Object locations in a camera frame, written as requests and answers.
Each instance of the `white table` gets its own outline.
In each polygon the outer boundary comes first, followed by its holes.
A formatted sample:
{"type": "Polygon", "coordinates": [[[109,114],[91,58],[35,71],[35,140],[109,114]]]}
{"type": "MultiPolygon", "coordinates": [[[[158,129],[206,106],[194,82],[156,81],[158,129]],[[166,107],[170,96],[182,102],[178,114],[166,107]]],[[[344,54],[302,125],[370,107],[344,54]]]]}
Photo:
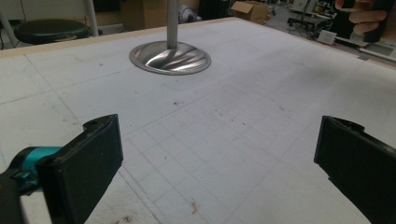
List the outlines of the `white table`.
{"type": "MultiPolygon", "coordinates": [[[[396,147],[393,67],[227,19],[179,29],[208,69],[160,76],[128,59],[155,40],[164,28],[0,51],[0,171],[117,113],[124,163],[87,223],[368,223],[313,158],[323,115],[396,147]]],[[[23,200],[50,223],[42,195],[23,200]]]]}

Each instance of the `stool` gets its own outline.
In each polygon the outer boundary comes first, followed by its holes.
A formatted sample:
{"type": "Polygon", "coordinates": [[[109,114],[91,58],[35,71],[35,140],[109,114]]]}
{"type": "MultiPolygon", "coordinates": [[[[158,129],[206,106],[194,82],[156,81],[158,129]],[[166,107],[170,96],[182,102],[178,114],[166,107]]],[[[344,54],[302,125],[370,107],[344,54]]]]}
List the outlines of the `stool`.
{"type": "Polygon", "coordinates": [[[90,30],[78,21],[50,19],[24,22],[14,29],[14,34],[21,42],[40,45],[86,38],[90,30]]]}

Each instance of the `silver circular base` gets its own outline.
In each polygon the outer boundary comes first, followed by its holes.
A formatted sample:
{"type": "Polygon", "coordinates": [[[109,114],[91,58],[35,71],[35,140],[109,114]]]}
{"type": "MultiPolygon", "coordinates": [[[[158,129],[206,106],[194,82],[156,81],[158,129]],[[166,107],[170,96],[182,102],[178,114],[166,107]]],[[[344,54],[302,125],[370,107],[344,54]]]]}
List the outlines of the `silver circular base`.
{"type": "Polygon", "coordinates": [[[180,42],[176,49],[168,49],[166,41],[140,45],[131,51],[129,59],[144,70],[172,76],[201,72],[211,63],[201,49],[180,42]]]}

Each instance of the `finger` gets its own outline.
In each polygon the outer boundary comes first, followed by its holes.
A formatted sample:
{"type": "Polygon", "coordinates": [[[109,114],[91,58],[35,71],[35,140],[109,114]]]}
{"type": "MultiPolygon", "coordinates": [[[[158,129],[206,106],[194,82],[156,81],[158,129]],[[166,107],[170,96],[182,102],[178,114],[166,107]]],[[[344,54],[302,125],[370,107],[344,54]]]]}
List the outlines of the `finger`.
{"type": "Polygon", "coordinates": [[[387,15],[387,11],[356,11],[349,15],[349,20],[353,23],[382,21],[387,15]]]}
{"type": "Polygon", "coordinates": [[[355,25],[353,32],[357,35],[364,35],[364,33],[375,30],[379,25],[379,22],[365,22],[355,25]]]}

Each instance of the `teal robot part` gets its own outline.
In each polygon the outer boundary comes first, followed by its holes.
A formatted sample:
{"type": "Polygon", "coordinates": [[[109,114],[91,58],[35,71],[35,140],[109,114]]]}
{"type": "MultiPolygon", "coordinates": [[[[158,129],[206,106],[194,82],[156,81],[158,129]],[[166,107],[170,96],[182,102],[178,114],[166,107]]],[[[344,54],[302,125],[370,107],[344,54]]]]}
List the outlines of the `teal robot part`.
{"type": "Polygon", "coordinates": [[[27,223],[21,196],[42,189],[52,223],[84,223],[123,156],[117,115],[93,119],[64,147],[28,147],[0,174],[1,223],[27,223]]]}

